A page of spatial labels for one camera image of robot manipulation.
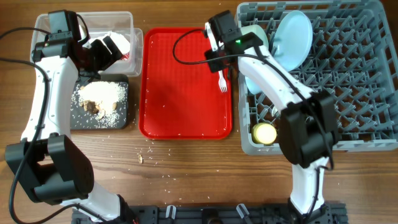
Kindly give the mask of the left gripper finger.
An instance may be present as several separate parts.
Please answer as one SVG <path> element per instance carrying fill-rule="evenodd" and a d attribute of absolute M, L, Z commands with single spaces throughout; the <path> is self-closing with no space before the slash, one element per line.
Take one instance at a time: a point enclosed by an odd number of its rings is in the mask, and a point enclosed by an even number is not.
<path fill-rule="evenodd" d="M 79 84 L 88 85 L 94 80 L 100 80 L 101 75 L 98 72 L 81 71 L 79 73 Z"/>
<path fill-rule="evenodd" d="M 118 46 L 115 44 L 110 36 L 106 36 L 103 39 L 103 42 L 111 52 L 111 58 L 113 61 L 120 60 L 123 57 L 122 52 L 119 50 Z"/>

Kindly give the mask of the white napkin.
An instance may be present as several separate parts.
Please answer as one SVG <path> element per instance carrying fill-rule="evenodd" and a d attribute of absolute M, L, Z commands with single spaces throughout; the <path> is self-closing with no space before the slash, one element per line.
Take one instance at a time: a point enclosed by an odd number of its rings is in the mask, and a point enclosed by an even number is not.
<path fill-rule="evenodd" d="M 105 35 L 102 35 L 102 36 L 99 36 L 96 38 L 91 38 L 89 40 L 89 43 L 92 44 L 95 40 L 100 40 L 100 41 L 102 41 L 102 43 L 104 43 L 103 39 L 106 36 L 110 36 L 112 38 L 112 40 L 118 46 L 119 50 L 122 52 L 123 55 L 127 54 L 127 53 L 130 54 L 130 49 L 131 49 L 130 42 L 122 34 L 118 34 L 115 32 L 109 31 L 109 32 L 105 33 Z"/>

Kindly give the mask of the red sauce packet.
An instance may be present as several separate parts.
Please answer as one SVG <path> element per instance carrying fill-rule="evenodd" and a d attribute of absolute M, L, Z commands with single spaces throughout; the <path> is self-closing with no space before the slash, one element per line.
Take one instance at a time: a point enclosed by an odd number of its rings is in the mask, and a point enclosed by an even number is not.
<path fill-rule="evenodd" d="M 129 53 L 124 54 L 121 60 L 127 60 L 129 58 Z"/>

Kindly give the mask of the white plastic fork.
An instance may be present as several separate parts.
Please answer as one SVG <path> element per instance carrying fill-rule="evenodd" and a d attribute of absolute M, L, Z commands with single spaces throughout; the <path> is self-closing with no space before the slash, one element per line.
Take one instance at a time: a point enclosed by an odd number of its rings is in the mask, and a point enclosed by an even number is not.
<path fill-rule="evenodd" d="M 218 75 L 219 75 L 218 85 L 219 85 L 220 91 L 222 93 L 226 93 L 228 91 L 228 87 L 227 87 L 226 80 L 224 79 L 223 71 L 220 70 L 218 72 Z"/>

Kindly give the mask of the light blue bowl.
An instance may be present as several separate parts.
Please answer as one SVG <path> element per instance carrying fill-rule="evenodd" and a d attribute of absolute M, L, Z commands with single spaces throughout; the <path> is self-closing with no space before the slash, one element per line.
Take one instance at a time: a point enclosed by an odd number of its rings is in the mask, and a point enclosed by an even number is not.
<path fill-rule="evenodd" d="M 247 89 L 251 94 L 257 95 L 259 93 L 263 93 L 262 89 L 256 83 L 254 83 L 250 78 L 245 77 L 245 82 Z"/>

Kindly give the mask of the mint green bowl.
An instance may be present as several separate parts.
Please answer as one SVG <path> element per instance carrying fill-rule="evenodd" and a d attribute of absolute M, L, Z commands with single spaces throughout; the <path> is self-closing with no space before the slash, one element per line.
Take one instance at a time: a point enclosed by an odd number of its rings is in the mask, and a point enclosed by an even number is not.
<path fill-rule="evenodd" d="M 263 41 L 264 46 L 266 48 L 269 48 L 269 42 L 267 39 L 267 35 L 261 26 L 254 24 L 254 25 L 250 25 L 250 26 L 241 27 L 240 29 L 241 29 L 242 35 L 248 34 L 250 32 L 255 33 Z"/>

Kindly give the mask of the light blue plate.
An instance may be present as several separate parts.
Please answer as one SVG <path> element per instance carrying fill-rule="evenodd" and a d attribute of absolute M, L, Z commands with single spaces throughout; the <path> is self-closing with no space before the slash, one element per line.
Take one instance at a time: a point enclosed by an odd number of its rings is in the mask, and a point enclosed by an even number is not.
<path fill-rule="evenodd" d="M 310 19 L 301 11 L 289 12 L 280 22 L 273 41 L 273 57 L 286 70 L 304 63 L 313 40 Z"/>

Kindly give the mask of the yellow plastic cup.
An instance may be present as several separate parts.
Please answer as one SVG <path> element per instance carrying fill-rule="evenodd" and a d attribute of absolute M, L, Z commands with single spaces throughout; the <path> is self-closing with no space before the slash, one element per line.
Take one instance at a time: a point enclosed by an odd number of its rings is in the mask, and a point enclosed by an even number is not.
<path fill-rule="evenodd" d="M 258 144 L 273 144 L 277 137 L 275 127 L 267 123 L 258 123 L 252 127 L 252 140 Z"/>

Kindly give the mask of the white plastic spoon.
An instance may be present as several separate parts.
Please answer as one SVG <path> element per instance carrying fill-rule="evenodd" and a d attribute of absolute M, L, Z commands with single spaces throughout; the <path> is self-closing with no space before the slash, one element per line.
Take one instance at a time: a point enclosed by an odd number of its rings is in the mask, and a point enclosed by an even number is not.
<path fill-rule="evenodd" d="M 280 116 L 279 110 L 274 106 L 271 111 L 272 117 L 278 118 Z"/>

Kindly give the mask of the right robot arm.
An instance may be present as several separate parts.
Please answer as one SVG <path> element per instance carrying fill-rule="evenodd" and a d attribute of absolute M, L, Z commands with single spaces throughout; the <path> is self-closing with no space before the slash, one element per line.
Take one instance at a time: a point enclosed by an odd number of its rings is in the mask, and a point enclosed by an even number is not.
<path fill-rule="evenodd" d="M 324 171 L 333 170 L 332 147 L 340 139 L 334 101 L 327 91 L 316 92 L 295 79 L 269 52 L 264 34 L 257 25 L 238 27 L 230 11 L 221 12 L 205 24 L 211 44 L 206 62 L 212 72 L 234 65 L 278 110 L 280 149 L 292 164 L 289 205 L 309 223 L 323 213 Z"/>

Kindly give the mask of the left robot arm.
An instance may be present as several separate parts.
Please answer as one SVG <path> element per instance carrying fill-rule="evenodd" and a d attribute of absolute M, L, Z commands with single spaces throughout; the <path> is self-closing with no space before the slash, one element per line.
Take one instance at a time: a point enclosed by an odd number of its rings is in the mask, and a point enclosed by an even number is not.
<path fill-rule="evenodd" d="M 134 223 L 136 215 L 122 196 L 95 182 L 90 160 L 72 142 L 70 109 L 79 77 L 99 78 L 123 55 L 109 38 L 92 41 L 81 34 L 83 18 L 67 10 L 48 14 L 50 29 L 35 45 L 28 65 L 35 68 L 36 83 L 29 121 L 17 144 L 5 150 L 14 173 L 9 213 L 20 185 L 32 202 L 74 208 L 93 223 Z"/>

